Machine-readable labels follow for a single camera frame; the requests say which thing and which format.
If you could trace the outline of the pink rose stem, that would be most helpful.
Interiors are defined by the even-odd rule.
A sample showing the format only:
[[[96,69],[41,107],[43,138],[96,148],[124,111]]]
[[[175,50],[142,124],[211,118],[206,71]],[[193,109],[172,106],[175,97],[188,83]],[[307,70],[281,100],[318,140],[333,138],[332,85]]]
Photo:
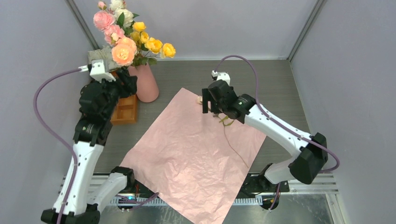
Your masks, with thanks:
[[[124,30],[116,24],[115,18],[107,11],[107,5],[103,1],[98,2],[99,11],[93,16],[94,26],[103,33],[104,40],[115,45],[120,39],[125,37]]]

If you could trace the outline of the peach rose stem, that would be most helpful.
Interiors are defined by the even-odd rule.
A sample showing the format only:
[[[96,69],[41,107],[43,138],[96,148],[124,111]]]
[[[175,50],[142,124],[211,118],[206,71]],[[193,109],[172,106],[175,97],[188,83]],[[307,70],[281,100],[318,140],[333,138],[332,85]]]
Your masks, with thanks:
[[[134,40],[129,37],[120,37],[116,33],[111,35],[111,49],[113,61],[120,66],[130,66],[133,63],[137,52],[137,46]]]

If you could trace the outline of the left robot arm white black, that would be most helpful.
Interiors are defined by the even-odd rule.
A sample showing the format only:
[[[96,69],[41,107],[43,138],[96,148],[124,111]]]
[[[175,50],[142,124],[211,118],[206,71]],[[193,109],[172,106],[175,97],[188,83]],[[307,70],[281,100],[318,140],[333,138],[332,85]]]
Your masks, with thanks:
[[[108,178],[93,192],[89,186],[94,168],[112,128],[111,118],[121,98],[134,95],[137,77],[126,68],[110,76],[92,80],[80,91],[81,117],[75,127],[71,163],[61,192],[52,206],[44,210],[41,220],[47,224],[97,224],[110,201],[122,190],[132,192],[136,187],[131,168],[115,167]]]

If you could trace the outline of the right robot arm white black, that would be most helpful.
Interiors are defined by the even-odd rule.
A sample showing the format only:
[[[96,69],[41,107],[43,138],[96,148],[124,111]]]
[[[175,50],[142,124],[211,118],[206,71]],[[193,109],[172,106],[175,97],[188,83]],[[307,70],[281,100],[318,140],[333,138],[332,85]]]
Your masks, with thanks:
[[[289,125],[268,112],[248,94],[237,96],[233,87],[218,80],[202,89],[203,113],[223,113],[228,118],[253,127],[286,149],[291,159],[269,164],[260,173],[259,185],[270,192],[278,183],[296,179],[311,184],[328,161],[326,138],[311,135]]]

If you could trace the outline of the purple and pink wrapping paper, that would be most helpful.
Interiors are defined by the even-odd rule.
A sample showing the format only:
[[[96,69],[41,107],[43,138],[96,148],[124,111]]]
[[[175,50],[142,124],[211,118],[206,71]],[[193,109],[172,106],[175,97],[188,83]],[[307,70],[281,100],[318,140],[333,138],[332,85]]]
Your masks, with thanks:
[[[195,224],[226,218],[256,158],[265,134],[212,114],[182,88],[121,166],[170,207]]]

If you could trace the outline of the white rose stem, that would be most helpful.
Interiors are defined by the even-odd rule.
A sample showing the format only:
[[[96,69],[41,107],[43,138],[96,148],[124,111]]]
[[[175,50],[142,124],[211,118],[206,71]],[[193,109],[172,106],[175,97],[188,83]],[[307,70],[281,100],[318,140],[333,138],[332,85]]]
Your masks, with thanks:
[[[139,16],[127,9],[126,2],[124,0],[111,0],[109,10],[114,16],[117,24],[124,28],[131,27],[134,23],[134,18]]]

